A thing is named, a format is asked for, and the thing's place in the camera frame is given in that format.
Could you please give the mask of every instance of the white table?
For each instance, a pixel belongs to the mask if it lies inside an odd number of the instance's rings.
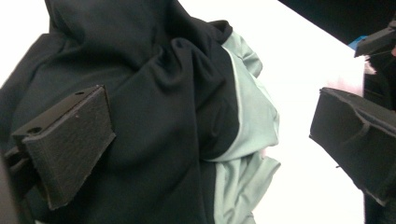
[[[363,59],[276,0],[180,2],[194,17],[229,21],[264,64],[260,80],[281,116],[280,144],[267,155],[282,166],[254,211],[257,223],[362,224],[361,192],[308,135],[319,89],[330,83],[361,92]],[[44,1],[4,1],[0,8],[1,85],[47,32],[48,16]]]

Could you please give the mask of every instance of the black fabric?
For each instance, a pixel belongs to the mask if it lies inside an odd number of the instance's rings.
[[[371,56],[370,63],[380,76],[386,78],[389,85],[391,109],[396,110],[396,57],[390,53],[383,53],[390,51],[393,47],[380,49],[379,52],[382,53]]]
[[[377,203],[371,196],[364,195],[365,224],[396,223],[396,200],[391,199],[385,206]]]
[[[389,82],[382,73],[364,75],[364,99],[384,106],[386,109],[392,109]]]
[[[0,90],[0,146],[65,96],[105,85],[116,140],[49,223],[213,223],[215,167],[239,124],[226,21],[177,1],[48,0],[42,35]]]

